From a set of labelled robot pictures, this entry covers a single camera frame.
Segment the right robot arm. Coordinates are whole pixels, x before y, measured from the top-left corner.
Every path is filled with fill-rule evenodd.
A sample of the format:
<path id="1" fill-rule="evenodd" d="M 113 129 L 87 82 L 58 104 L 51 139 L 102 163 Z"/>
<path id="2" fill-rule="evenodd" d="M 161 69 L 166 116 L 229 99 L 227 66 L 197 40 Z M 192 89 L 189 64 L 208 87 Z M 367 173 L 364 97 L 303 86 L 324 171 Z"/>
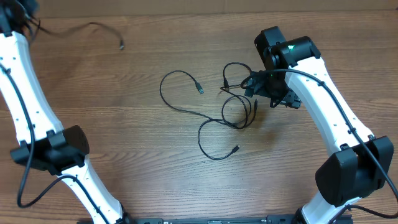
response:
<path id="1" fill-rule="evenodd" d="M 391 185 L 391 140 L 375 137 L 353 113 L 330 78 L 321 53 L 307 36 L 287 40 L 278 27 L 255 38 L 264 69 L 241 83 L 246 96 L 264 96 L 270 106 L 304 105 L 325 143 L 328 159 L 316 171 L 317 194 L 293 215 L 270 215 L 276 223 L 351 223 L 347 210 Z"/>

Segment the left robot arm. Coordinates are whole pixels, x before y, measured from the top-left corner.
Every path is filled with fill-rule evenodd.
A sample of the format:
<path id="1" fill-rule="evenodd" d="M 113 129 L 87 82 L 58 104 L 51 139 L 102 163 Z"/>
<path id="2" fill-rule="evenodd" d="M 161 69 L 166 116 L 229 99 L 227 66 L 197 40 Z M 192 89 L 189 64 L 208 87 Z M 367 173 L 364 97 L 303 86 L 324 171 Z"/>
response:
<path id="1" fill-rule="evenodd" d="M 64 128 L 41 89 L 30 57 L 29 29 L 36 1 L 1 1 L 1 93 L 11 113 L 19 147 L 12 160 L 25 167 L 17 206 L 37 203 L 55 184 L 64 182 L 91 216 L 92 223 L 132 223 L 123 205 L 106 189 L 90 161 L 83 130 Z M 22 194 L 30 170 L 47 171 L 56 179 L 31 202 Z"/>

